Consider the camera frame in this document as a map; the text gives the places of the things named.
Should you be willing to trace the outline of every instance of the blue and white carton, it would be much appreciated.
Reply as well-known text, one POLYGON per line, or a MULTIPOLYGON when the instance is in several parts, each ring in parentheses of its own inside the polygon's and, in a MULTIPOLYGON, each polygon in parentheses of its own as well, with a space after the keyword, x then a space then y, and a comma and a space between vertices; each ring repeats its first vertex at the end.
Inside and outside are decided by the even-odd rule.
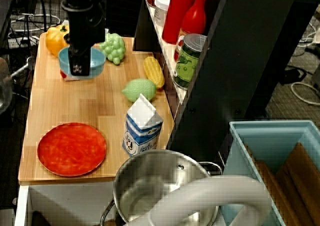
POLYGON ((163 120, 155 107, 140 94, 125 117, 122 147, 132 157, 140 152, 156 149, 163 120))

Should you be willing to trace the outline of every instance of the red bottle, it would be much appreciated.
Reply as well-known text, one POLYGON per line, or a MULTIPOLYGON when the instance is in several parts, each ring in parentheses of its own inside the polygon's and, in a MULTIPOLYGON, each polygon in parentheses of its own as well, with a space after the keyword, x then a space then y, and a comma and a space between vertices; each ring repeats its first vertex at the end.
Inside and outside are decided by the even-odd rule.
POLYGON ((205 13, 206 0, 195 0, 194 5, 185 14, 181 29, 178 36, 174 52, 174 60, 177 61, 179 57, 180 48, 182 46, 185 35, 195 33, 202 34, 206 27, 206 13, 205 13))
POLYGON ((164 39, 164 41, 171 44, 177 42, 182 20, 194 1, 195 0, 170 0, 162 32, 162 39, 164 39))

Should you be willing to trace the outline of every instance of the red plate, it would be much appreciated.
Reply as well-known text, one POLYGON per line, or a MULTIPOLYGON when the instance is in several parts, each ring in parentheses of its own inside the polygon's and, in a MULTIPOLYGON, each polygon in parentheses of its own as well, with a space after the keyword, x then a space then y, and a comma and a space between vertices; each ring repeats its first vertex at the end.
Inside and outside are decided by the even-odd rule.
POLYGON ((79 176, 97 168, 106 156, 104 137, 93 127, 66 123, 50 130, 40 141, 41 164, 60 176, 79 176))

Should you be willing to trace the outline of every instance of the white jar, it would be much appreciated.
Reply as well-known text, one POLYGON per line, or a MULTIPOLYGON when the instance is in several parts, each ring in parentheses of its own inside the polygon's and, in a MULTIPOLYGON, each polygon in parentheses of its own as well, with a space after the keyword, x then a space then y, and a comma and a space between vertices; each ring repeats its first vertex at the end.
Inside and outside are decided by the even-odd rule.
POLYGON ((164 26, 170 0, 155 0, 154 21, 159 26, 164 26))

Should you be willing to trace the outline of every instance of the yellow corn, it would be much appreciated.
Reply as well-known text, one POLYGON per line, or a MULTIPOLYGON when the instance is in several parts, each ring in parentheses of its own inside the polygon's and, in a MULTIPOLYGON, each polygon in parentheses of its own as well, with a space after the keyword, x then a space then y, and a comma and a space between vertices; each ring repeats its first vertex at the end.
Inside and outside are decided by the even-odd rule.
POLYGON ((147 57, 143 61, 143 69, 146 77, 159 89, 165 84, 165 77, 162 73, 159 62, 154 57, 147 57))

